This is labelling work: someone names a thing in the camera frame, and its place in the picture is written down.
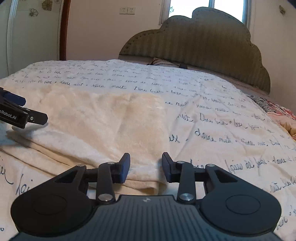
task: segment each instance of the white wall socket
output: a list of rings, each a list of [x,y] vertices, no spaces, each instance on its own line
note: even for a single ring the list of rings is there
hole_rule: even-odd
[[[121,7],[119,10],[119,14],[127,14],[128,13],[128,7]]]
[[[136,8],[135,7],[128,7],[128,14],[135,14]]]

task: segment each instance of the headboard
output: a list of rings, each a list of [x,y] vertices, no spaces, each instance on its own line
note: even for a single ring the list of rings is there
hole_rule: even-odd
[[[120,55],[157,57],[208,69],[270,92],[270,78],[247,27],[231,15],[199,7],[172,16],[160,29],[131,37]]]

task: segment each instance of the sky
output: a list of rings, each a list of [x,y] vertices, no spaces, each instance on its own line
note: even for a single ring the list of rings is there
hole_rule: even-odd
[[[171,0],[170,6],[174,11],[169,14],[169,17],[183,15],[191,18],[193,10],[198,7],[208,7],[209,0]],[[215,0],[215,8],[242,21],[244,0]]]

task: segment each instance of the white bed sheet with handwriting print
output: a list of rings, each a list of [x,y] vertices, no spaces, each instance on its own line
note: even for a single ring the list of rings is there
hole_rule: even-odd
[[[0,86],[7,81],[20,88],[66,85],[96,93],[161,95],[168,111],[171,157],[196,167],[214,163],[273,194],[282,206],[275,232],[284,240],[296,239],[295,142],[231,83],[203,72],[121,60],[39,62],[1,80]],[[0,201],[6,204],[0,240],[7,240],[16,232],[7,219],[12,201],[50,177],[0,154],[0,187],[6,190]],[[169,185],[166,193],[171,192],[176,193],[176,185]],[[203,196],[197,185],[197,197]]]

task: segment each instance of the brown wooden trim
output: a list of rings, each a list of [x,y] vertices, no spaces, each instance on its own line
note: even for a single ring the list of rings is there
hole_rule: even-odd
[[[59,59],[67,60],[67,29],[71,0],[64,0],[59,36]]]

